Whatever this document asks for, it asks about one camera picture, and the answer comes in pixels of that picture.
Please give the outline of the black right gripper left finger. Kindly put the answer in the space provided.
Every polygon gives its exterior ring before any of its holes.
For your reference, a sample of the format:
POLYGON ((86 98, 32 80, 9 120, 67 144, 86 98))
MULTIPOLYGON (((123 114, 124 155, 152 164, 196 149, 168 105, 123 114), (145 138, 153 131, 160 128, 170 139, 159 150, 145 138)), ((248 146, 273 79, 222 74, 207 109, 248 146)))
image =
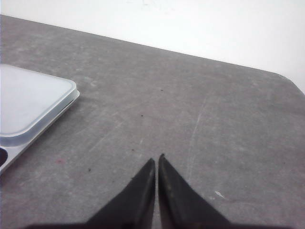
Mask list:
POLYGON ((155 161, 149 159, 127 186, 87 222, 91 229, 150 229, 155 202, 155 161))

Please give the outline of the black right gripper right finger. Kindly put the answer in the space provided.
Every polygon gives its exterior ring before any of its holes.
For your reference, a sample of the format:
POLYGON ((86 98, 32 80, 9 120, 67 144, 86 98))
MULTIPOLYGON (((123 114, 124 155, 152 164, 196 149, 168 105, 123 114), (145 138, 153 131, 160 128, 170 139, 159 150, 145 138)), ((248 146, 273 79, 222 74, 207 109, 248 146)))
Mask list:
POLYGON ((223 229, 232 223, 197 194, 162 154, 158 161, 162 225, 173 229, 223 229))

